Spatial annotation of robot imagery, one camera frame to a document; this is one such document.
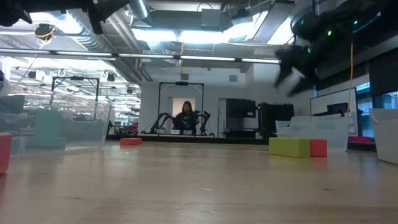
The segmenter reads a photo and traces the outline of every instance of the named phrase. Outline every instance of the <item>clear plastic bin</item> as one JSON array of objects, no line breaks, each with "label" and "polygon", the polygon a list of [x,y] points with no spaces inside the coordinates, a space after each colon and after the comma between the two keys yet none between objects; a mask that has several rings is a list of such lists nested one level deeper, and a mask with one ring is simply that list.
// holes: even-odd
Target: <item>clear plastic bin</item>
[{"label": "clear plastic bin", "polygon": [[110,104],[20,83],[0,83],[0,133],[11,133],[12,156],[100,148]]},{"label": "clear plastic bin", "polygon": [[370,109],[370,117],[378,158],[398,164],[398,110]]},{"label": "clear plastic bin", "polygon": [[279,128],[279,138],[326,139],[329,150],[345,151],[348,143],[347,117],[294,116],[289,127]]}]

